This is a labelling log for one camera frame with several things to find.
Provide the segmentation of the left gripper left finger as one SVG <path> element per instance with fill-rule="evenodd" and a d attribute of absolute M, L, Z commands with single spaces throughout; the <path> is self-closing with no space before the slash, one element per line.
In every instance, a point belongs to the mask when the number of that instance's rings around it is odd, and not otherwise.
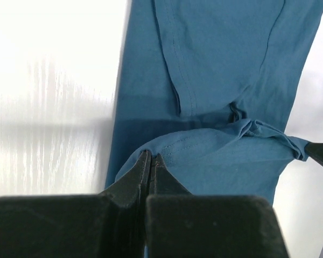
<path fill-rule="evenodd" d="M 0 257 L 143 257 L 151 163 L 97 194 L 0 197 Z"/>

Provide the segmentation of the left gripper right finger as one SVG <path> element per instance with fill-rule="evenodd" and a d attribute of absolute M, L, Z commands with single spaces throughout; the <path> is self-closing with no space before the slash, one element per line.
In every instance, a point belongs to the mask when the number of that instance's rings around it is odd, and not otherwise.
<path fill-rule="evenodd" d="M 146 199 L 149 257 L 288 257 L 272 206 L 257 196 L 196 196 L 157 155 Z"/>

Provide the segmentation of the teal blue t shirt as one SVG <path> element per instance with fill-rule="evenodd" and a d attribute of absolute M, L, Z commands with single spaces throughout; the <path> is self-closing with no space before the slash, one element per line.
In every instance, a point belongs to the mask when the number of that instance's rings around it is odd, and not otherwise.
<path fill-rule="evenodd" d="M 273 202 L 323 1 L 132 1 L 106 185 L 144 150 L 196 195 Z"/>

